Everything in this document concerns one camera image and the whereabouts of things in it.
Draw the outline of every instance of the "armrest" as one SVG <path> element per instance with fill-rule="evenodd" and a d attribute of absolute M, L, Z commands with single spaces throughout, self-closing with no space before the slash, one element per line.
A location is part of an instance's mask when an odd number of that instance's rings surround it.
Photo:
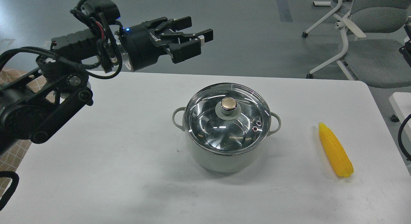
<path fill-rule="evenodd" d="M 345 23 L 347 28 L 351 30 L 358 38 L 365 38 L 367 37 L 363 31 L 350 19 L 343 18 L 342 21 Z"/>

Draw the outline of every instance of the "white pot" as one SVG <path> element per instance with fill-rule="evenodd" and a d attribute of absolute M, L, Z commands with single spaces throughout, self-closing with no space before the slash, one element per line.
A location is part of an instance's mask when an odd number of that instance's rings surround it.
<path fill-rule="evenodd" d="M 184 111 L 182 125 L 175 121 L 180 111 Z M 273 131 L 269 131 L 271 116 L 278 120 Z M 186 132 L 194 159 L 205 168 L 225 173 L 249 166 L 263 150 L 261 141 L 281 127 L 279 116 L 270 112 L 255 91 L 232 83 L 211 85 L 197 92 L 186 107 L 174 111 L 172 120 Z"/>

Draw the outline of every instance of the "floor stripe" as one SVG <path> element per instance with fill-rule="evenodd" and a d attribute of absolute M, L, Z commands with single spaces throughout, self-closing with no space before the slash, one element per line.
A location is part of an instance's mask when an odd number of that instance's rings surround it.
<path fill-rule="evenodd" d="M 290 8 L 288 6 L 287 0 L 276 0 L 278 12 L 280 14 L 281 22 L 292 22 L 293 18 L 291 17 Z"/>

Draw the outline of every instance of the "pot handle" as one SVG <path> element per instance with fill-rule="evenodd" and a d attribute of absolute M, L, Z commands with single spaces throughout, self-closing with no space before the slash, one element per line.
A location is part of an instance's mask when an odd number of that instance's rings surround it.
<path fill-rule="evenodd" d="M 270 112 L 270 114 L 278 120 L 278 127 L 276 128 L 276 130 L 268 131 L 267 136 L 270 136 L 270 135 L 276 133 L 281 128 L 281 119 L 280 119 L 280 117 L 277 114 L 273 113 L 273 112 Z"/>
<path fill-rule="evenodd" d="M 184 111 L 184 110 L 185 110 L 185 107 L 180 107 L 180 108 L 178 108 L 178 109 L 176 109 L 176 110 L 174 111 L 173 116 L 172 116 L 173 124 L 174 124 L 177 128 L 181 129 L 181 131 L 183 131 L 183 132 L 185 131 L 184 126 L 177 124 L 176 121 L 175 121 L 175 119 L 174 119 L 174 117 L 176 116 L 176 114 L 177 114 L 178 112 Z"/>

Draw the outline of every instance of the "screw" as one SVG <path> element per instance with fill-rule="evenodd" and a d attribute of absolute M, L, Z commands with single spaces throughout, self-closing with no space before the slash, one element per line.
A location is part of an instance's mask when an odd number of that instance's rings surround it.
<path fill-rule="evenodd" d="M 32 139 L 34 143 L 41 144 L 48 140 L 48 134 L 45 131 L 39 131 L 33 135 Z"/>
<path fill-rule="evenodd" d="M 77 87 L 81 84 L 81 78 L 78 76 L 72 76 L 69 79 L 69 84 L 73 87 Z"/>
<path fill-rule="evenodd" d="M 86 101 L 89 101 L 90 98 L 91 98 L 91 94 L 90 94 L 90 92 L 88 92 L 86 90 L 81 91 L 78 94 L 78 99 L 81 100 L 81 101 L 86 102 Z"/>

